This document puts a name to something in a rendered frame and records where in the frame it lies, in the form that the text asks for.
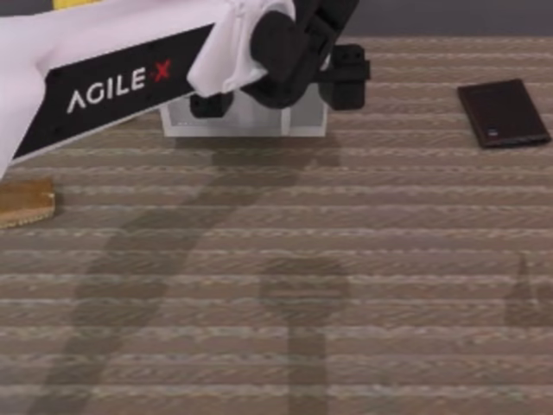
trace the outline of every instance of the black square object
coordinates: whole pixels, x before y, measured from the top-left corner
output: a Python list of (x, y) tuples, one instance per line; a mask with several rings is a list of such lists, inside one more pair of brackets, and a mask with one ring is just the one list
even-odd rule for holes
[(481, 148), (513, 148), (551, 141), (522, 80), (460, 86), (457, 92)]

